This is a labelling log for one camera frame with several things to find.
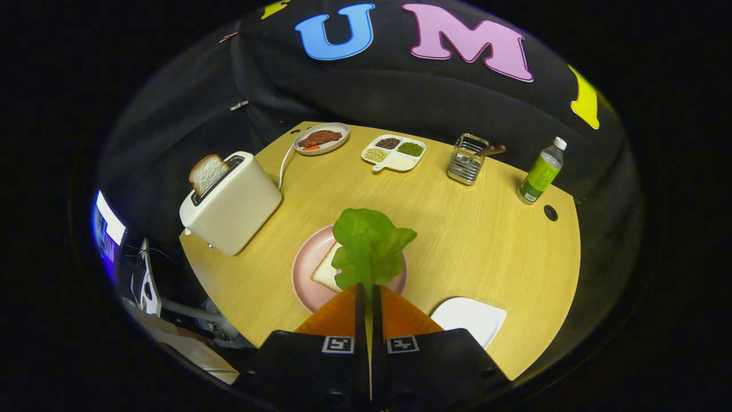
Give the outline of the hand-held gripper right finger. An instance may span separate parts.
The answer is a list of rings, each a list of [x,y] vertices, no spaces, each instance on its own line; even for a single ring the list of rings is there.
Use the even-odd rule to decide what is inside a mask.
[[[509,378],[465,328],[444,330],[384,285],[373,287],[371,401],[376,411],[468,411]]]

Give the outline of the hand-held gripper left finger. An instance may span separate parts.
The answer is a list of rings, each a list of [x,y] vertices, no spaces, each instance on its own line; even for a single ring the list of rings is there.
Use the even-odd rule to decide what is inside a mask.
[[[308,319],[305,333],[275,330],[233,384],[276,411],[366,411],[371,405],[364,287],[349,287]]]

